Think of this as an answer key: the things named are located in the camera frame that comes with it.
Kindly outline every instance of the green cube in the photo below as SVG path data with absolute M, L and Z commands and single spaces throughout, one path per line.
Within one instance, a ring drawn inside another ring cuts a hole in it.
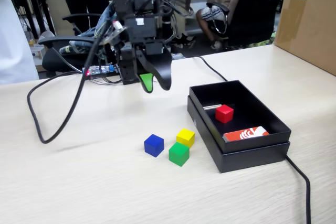
M 169 149 L 169 160 L 176 165 L 182 166 L 189 158 L 189 147 L 176 142 Z

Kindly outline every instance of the person's leg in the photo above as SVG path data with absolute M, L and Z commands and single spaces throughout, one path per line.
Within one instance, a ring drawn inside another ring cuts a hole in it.
M 87 0 L 89 13 L 102 14 L 109 5 L 108 0 Z M 99 17 L 90 17 L 90 26 L 95 27 L 98 23 Z
M 222 43 L 217 40 L 217 36 L 209 29 L 208 21 L 212 21 L 213 19 L 224 20 L 224 13 L 217 6 L 213 6 L 211 10 L 208 7 L 198 10 L 196 13 L 196 19 L 201 30 L 210 40 L 211 47 L 213 49 L 220 49 L 222 48 Z
M 85 0 L 65 0 L 71 14 L 87 13 Z M 89 29 L 89 19 L 87 17 L 77 17 L 75 25 L 82 33 Z
M 210 31 L 209 27 L 208 27 L 208 22 L 205 21 L 202 18 L 202 9 L 198 10 L 196 13 L 196 19 L 197 22 L 201 28 L 201 30 L 203 31 L 203 33 L 206 35 L 206 37 L 210 40 L 210 42 L 213 42 L 215 40 L 215 36 L 214 34 Z

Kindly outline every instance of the orange card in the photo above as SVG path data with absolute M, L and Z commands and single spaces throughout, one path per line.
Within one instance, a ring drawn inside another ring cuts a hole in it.
M 256 136 L 266 136 L 266 135 L 269 135 L 269 133 L 263 127 L 259 126 L 259 127 L 245 129 L 245 130 L 225 133 L 224 137 L 226 137 L 226 139 L 229 142 L 231 142 L 231 141 L 242 140 L 242 139 L 247 139 L 247 138 L 256 137 Z

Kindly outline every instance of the shorts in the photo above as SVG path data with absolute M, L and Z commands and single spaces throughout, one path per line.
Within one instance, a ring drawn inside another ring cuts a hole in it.
M 214 16 L 214 19 L 224 21 L 224 13 L 219 7 L 214 5 L 211 8 L 211 10 L 212 10 L 212 15 L 211 15 L 209 7 L 205 7 L 202 9 L 201 16 L 203 20 L 210 21 L 212 20 L 212 16 Z

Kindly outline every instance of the robotic arm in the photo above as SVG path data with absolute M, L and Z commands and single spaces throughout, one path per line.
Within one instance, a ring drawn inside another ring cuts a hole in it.
M 114 47 L 121 77 L 125 71 L 133 71 L 147 93 L 153 91 L 155 76 L 164 90 L 171 87 L 172 56 L 165 44 L 167 28 L 158 26 L 160 18 L 177 10 L 175 5 L 185 5 L 182 0 L 114 0 L 117 18 L 113 27 L 105 34 L 103 44 Z M 186 9 L 185 16 L 192 15 Z M 123 54 L 123 47 L 129 43 L 132 56 Z

